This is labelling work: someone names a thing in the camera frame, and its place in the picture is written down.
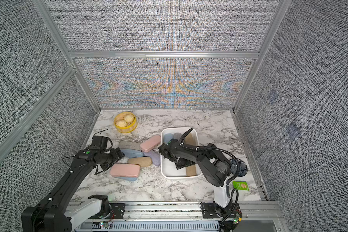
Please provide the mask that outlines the light blue glasses case back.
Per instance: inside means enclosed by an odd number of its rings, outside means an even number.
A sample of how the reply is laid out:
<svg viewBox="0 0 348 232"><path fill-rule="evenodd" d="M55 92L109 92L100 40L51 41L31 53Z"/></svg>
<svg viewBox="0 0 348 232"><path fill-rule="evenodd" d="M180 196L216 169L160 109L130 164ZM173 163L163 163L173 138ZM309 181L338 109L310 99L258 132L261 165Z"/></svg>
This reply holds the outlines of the light blue glasses case back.
<svg viewBox="0 0 348 232"><path fill-rule="evenodd" d="M174 138L174 135L172 133L167 133L163 137L163 143L167 144Z"/></svg>

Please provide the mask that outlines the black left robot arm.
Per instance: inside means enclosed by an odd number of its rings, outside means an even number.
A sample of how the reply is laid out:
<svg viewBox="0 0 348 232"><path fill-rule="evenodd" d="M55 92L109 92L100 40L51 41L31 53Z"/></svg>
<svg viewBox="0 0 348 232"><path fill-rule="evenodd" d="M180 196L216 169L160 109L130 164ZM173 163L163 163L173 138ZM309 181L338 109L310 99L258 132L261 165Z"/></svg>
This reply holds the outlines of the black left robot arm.
<svg viewBox="0 0 348 232"><path fill-rule="evenodd" d="M109 137L95 135L86 149L74 155L69 169L58 184L37 206L27 207L22 215L24 232L72 232L90 217L108 218L112 215L106 195L92 195L73 210L67 207L85 177L98 167L105 172L125 157L119 148L108 147Z"/></svg>

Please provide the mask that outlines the purple fabric glasses case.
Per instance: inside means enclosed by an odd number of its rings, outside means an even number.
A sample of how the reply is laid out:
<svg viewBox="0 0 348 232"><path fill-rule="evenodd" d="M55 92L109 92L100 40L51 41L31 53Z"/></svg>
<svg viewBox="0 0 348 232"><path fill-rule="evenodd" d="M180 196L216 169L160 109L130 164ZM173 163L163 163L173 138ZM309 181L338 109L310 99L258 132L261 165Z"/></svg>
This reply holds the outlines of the purple fabric glasses case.
<svg viewBox="0 0 348 232"><path fill-rule="evenodd" d="M161 162L160 162L160 155L158 153L156 153L153 150L150 150L148 152L143 152L145 157L150 157L152 160L153 165L155 166L160 166Z"/></svg>

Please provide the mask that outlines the grey fabric glasses case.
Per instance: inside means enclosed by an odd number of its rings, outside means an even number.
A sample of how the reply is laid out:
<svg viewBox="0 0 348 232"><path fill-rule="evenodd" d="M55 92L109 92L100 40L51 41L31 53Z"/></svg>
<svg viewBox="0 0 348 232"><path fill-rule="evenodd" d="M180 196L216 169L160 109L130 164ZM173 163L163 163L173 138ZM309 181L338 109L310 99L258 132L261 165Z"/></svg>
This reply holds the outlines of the grey fabric glasses case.
<svg viewBox="0 0 348 232"><path fill-rule="evenodd" d="M181 137L182 137L182 134L181 134L181 133L178 133L178 132L174 133L174 135L173 135L173 138L176 139L176 140L178 140L178 141L181 140Z"/></svg>

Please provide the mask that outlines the tan fabric glasses case front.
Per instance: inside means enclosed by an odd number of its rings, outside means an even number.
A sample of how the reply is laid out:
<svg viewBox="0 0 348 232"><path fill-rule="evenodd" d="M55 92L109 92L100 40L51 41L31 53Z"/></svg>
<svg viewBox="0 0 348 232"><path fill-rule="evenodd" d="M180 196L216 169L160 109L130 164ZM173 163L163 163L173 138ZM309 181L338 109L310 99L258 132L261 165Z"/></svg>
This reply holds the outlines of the tan fabric glasses case front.
<svg viewBox="0 0 348 232"><path fill-rule="evenodd" d="M186 175L188 177L197 176L196 165L191 165L186 167Z"/></svg>

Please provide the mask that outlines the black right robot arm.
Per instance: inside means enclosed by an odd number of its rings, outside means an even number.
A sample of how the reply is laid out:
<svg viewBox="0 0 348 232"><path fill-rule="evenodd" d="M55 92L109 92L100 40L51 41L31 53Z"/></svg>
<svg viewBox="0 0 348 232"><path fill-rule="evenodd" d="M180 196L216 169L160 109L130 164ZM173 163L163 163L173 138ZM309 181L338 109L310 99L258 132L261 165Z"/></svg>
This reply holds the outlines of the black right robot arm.
<svg viewBox="0 0 348 232"><path fill-rule="evenodd" d="M241 160L214 144L199 147L172 139L159 146L162 157L182 169L197 164L205 179L214 186L214 203L225 209L231 202L230 183L239 176Z"/></svg>

